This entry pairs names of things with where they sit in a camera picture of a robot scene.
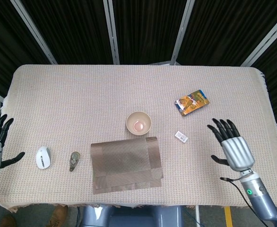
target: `floor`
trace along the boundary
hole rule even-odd
[[[53,205],[37,204],[20,208],[12,215],[17,220],[18,227],[44,227],[51,217]],[[217,206],[200,206],[200,219],[204,227],[226,227],[224,209]],[[192,209],[187,211],[194,217],[195,212]],[[263,227],[263,224],[257,220],[254,214],[246,208],[231,207],[233,227]],[[9,211],[0,206],[1,218]],[[67,221],[63,227],[74,227],[76,225],[78,209],[69,207]],[[185,212],[183,212],[184,227],[195,227],[195,221]]]

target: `white computer mouse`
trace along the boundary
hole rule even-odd
[[[50,150],[48,147],[40,147],[36,153],[36,164],[40,169],[46,169],[51,164]]]

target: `brown shoe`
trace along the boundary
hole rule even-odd
[[[52,213],[52,218],[49,221],[49,224],[46,225],[46,227],[61,227],[68,214],[68,206],[56,206],[53,213]]]
[[[13,216],[6,215],[2,218],[0,227],[17,227],[17,222]]]

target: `snack package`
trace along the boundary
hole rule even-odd
[[[181,97],[175,101],[175,105],[182,116],[186,116],[198,108],[209,104],[209,100],[201,90],[195,91],[188,96]]]

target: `beige tablecloth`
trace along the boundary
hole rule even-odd
[[[182,117],[175,100],[198,89],[210,104]],[[146,137],[158,138],[162,187],[93,195],[90,144],[136,138],[125,127],[134,111],[152,118]],[[219,180],[238,173],[210,158],[223,157],[207,128],[212,118],[236,124],[277,205],[277,127],[254,68],[25,65],[14,74],[2,113],[15,119],[3,159],[26,153],[0,171],[0,205],[7,209],[32,203],[245,206],[237,190]],[[185,144],[175,138],[177,131],[189,137]],[[52,153],[45,170],[35,163],[41,146]],[[81,158],[70,172],[73,151]]]

